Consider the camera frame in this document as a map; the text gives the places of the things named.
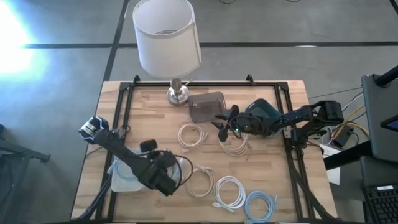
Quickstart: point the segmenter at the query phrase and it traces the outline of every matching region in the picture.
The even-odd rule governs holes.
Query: keyboard
[[[363,189],[375,223],[398,223],[398,184]]]

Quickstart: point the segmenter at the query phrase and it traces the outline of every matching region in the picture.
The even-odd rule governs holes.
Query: wooden tabletop
[[[308,104],[304,82],[287,81],[294,109]],[[111,126],[118,97],[120,82],[104,82],[98,103],[97,116],[107,121]],[[141,141],[156,139],[158,146],[169,149],[174,154],[180,154],[183,147],[178,143],[177,134],[182,125],[191,123],[188,107],[174,107],[166,99],[165,87],[134,88],[129,125],[131,131],[126,136],[127,147],[137,147]],[[220,91],[224,94],[227,108],[233,104],[244,110],[258,98],[266,99],[277,108],[273,87],[189,87],[192,95]],[[284,95],[284,111],[287,111]],[[184,154],[194,164],[214,168],[216,181],[224,176],[236,177],[244,186],[246,195],[260,190],[271,197],[278,196],[275,214],[271,221],[296,221],[293,194],[290,184],[289,170],[282,135],[272,139],[250,136],[253,148],[242,157],[231,157],[223,152],[218,144],[218,130],[210,123],[199,124],[205,132],[209,132],[204,143],[198,148]],[[187,130],[183,135],[186,142],[198,139],[195,130]],[[240,139],[228,138],[226,144],[238,146]],[[88,146],[87,153],[98,146]],[[92,153],[86,160],[81,173],[81,179],[72,212],[72,218],[81,215],[92,202],[101,185],[106,150]],[[304,154],[305,167],[311,191],[315,194],[326,210],[336,217],[336,209],[326,176],[325,165],[319,148],[309,146]],[[195,173],[190,180],[190,186],[195,191],[203,193],[208,188],[208,180],[204,174]],[[225,184],[220,190],[221,198],[226,203],[233,202],[238,189],[231,183]],[[108,207],[106,197],[104,215]],[[304,197],[300,196],[305,210]],[[221,208],[213,208],[213,194],[205,198],[194,198],[181,186],[172,196],[165,197],[157,190],[143,192],[118,193],[116,199],[115,222],[243,222],[246,215],[243,208],[231,214]],[[266,214],[266,203],[253,200],[251,210],[254,215]]]

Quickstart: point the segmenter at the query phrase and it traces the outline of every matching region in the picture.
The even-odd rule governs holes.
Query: table lamp
[[[143,69],[158,78],[172,78],[169,102],[182,106],[189,91],[179,77],[201,64],[195,14],[187,0],[141,0],[132,13]]]

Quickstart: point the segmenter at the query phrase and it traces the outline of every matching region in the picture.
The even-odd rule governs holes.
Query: coiled cable
[[[248,141],[248,137],[249,137],[249,134],[242,133],[242,139],[243,139],[242,144],[239,147],[236,147],[233,149],[227,148],[224,145],[224,143],[222,143],[220,140],[218,141],[218,144],[220,144],[220,147],[228,155],[239,157],[239,156],[243,156],[246,153],[247,149],[252,149],[252,146],[251,146],[250,142]]]
[[[238,194],[237,199],[233,203],[230,203],[230,204],[225,204],[220,197],[220,188],[223,186],[223,184],[225,184],[227,182],[234,183],[236,186],[238,186],[238,189],[239,189],[239,194]],[[231,176],[223,177],[217,181],[217,184],[216,184],[216,187],[214,190],[214,196],[216,198],[216,202],[213,202],[211,204],[211,206],[213,206],[215,208],[223,208],[231,213],[234,213],[234,209],[242,207],[242,205],[244,205],[244,201],[246,200],[246,193],[244,191],[244,187],[243,187],[242,183],[240,183],[240,181],[238,181],[237,178],[231,177]]]
[[[268,213],[262,218],[255,217],[252,214],[250,214],[250,202],[255,198],[261,198],[267,202]],[[251,192],[246,199],[246,203],[244,204],[244,211],[246,212],[246,215],[249,218],[248,220],[245,221],[245,224],[268,222],[271,219],[272,215],[275,213],[277,199],[278,196],[275,196],[275,198],[272,199],[266,193],[261,191]]]
[[[182,132],[185,128],[190,127],[190,128],[195,128],[196,130],[199,131],[199,140],[194,143],[194,144],[187,144],[186,142],[184,142],[182,140]],[[181,150],[181,153],[186,153],[189,152],[190,150],[198,147],[203,141],[205,141],[206,137],[207,137],[208,133],[205,133],[205,131],[203,130],[203,128],[201,128],[199,125],[197,124],[184,124],[181,128],[180,131],[178,132],[178,141],[180,142],[180,144],[185,147],[185,149]]]
[[[187,182],[187,184],[185,184],[185,186],[187,187],[188,192],[189,192],[192,196],[194,196],[194,197],[206,197],[207,195],[209,195],[209,194],[213,191],[213,189],[214,189],[214,176],[213,176],[213,174],[212,174],[210,171],[213,171],[213,169],[212,169],[212,168],[209,168],[209,167],[204,167],[204,166],[201,166],[201,165],[197,165],[197,168],[195,168],[195,169],[192,171],[192,174],[193,174],[194,172],[204,172],[204,173],[209,177],[209,181],[210,181],[210,187],[209,187],[208,191],[207,191],[206,193],[204,193],[204,194],[195,193],[195,192],[189,187],[189,182]]]

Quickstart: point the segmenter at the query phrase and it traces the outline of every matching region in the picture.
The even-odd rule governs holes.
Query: concrete floor
[[[131,0],[120,42],[135,42]],[[191,0],[200,42],[398,41],[388,0]],[[8,140],[51,154],[32,161],[11,223],[69,219],[86,150],[77,130],[95,113],[110,49],[20,49],[15,44],[111,43],[123,0],[0,1],[0,123]],[[195,80],[304,80],[308,96],[360,86],[360,76],[397,65],[398,47],[203,48]],[[119,49],[110,80],[155,80],[136,49]],[[359,91],[311,99],[346,104]],[[362,105],[357,101],[347,113]],[[358,120],[366,125],[366,118]],[[360,173],[353,164],[333,186],[339,216],[360,218]]]

